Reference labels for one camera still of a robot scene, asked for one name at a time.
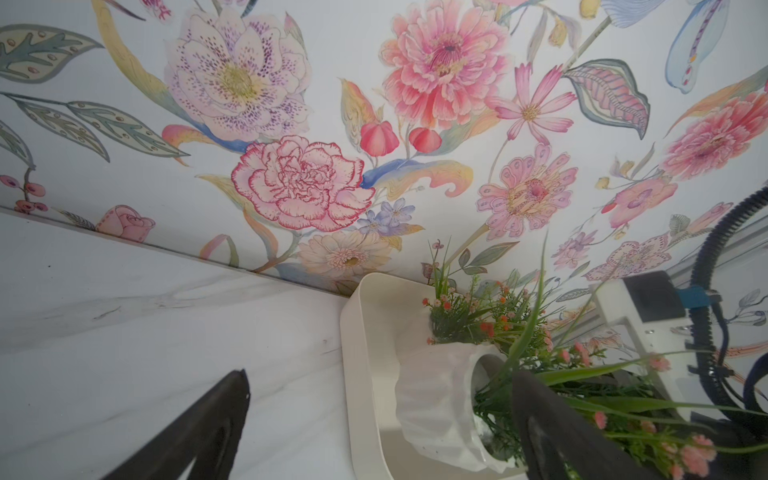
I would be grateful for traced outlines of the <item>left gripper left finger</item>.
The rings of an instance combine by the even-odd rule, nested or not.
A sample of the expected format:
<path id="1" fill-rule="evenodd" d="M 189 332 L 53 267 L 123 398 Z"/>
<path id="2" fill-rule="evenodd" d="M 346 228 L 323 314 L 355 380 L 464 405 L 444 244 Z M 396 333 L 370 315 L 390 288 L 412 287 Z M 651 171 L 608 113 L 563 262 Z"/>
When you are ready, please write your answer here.
<path id="1" fill-rule="evenodd" d="M 250 406 L 243 370 L 233 370 L 108 479 L 227 479 Z"/>

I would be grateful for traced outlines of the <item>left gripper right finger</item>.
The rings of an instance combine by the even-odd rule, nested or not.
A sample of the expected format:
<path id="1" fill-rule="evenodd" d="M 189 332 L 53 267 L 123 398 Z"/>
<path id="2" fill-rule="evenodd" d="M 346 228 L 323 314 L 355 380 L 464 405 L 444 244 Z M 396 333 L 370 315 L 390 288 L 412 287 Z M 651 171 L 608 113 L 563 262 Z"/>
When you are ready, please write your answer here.
<path id="1" fill-rule="evenodd" d="M 511 375 L 511 409 L 530 479 L 656 479 L 536 377 Z"/>

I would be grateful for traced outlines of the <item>potted plant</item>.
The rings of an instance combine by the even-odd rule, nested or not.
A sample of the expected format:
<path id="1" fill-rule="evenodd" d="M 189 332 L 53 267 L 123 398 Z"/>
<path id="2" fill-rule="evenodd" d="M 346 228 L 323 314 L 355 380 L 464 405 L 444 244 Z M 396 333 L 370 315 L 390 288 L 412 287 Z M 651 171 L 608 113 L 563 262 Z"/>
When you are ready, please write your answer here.
<path id="1" fill-rule="evenodd" d="M 539 273 L 523 276 L 514 269 L 503 280 L 484 277 L 491 256 L 510 249 L 497 245 L 476 257 L 465 249 L 454 266 L 445 244 L 437 240 L 429 246 L 430 261 L 422 265 L 433 288 L 433 294 L 422 300 L 429 311 L 428 345 L 489 344 L 506 353 L 525 333 L 537 336 L 544 294 L 538 286 Z"/>
<path id="2" fill-rule="evenodd" d="M 653 386 L 668 359 L 647 353 L 605 365 L 599 347 L 555 343 L 546 328 L 542 286 L 505 281 L 455 288 L 440 244 L 426 267 L 435 295 L 427 347 L 405 361 L 395 387 L 396 416 L 405 439 L 422 455 L 469 471 L 528 466 L 538 422 L 517 420 L 523 391 L 513 377 L 534 380 L 644 469 L 671 479 L 707 478 L 729 446 L 703 421 L 684 419 L 679 404 Z"/>

